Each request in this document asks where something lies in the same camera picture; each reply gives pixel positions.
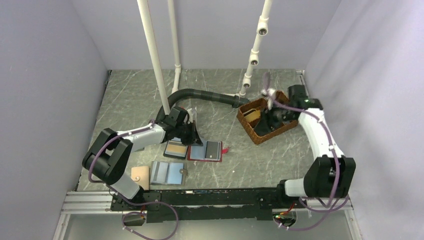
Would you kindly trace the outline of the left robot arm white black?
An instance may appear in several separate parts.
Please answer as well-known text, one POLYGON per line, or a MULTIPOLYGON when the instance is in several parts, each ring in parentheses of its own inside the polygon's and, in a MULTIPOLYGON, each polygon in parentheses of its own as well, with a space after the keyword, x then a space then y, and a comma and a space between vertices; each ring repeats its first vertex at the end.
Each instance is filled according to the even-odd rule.
POLYGON ((190 121, 189 113, 181 107, 173 107, 163 119, 152 120, 143 127, 114 131, 105 128, 100 132, 82 160, 88 170, 88 180, 106 184, 124 198, 131 210, 139 209, 145 202, 144 189, 126 173, 131 153, 145 147, 162 144, 174 138, 184 146, 202 145, 196 124, 190 121))

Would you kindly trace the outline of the red card holder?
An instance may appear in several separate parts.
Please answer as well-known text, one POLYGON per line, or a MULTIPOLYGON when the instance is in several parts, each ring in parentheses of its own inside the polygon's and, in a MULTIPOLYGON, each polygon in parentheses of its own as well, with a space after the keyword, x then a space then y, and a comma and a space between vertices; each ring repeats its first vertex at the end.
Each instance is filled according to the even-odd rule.
POLYGON ((222 141, 205 141, 202 146, 191 145, 188 148, 187 159, 200 162, 221 162, 223 155, 229 151, 223 147, 222 141))

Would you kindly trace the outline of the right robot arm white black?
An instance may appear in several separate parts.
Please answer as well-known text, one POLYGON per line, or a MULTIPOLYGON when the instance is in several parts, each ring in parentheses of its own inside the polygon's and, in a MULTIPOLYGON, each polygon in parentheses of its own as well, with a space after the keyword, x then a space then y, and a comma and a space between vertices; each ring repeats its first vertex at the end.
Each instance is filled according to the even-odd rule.
POLYGON ((302 178, 283 181, 284 189, 275 194, 276 203, 289 207, 295 197, 345 198, 356 169, 356 162, 347 157, 336 144, 325 119, 324 108, 317 98, 310 98, 306 88, 288 88, 288 103, 277 102, 277 91, 267 87, 261 91, 267 106, 257 124, 259 133, 272 133, 276 125, 298 121, 312 149, 313 163, 302 178))

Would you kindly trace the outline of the dark grey credit card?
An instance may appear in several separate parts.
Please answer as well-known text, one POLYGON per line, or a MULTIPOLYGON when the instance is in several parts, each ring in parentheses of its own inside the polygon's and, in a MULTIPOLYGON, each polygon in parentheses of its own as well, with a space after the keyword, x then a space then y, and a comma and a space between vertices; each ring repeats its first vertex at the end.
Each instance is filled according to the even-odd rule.
POLYGON ((205 159, 218 161, 221 159, 222 144, 220 141, 207 141, 205 148, 205 159))

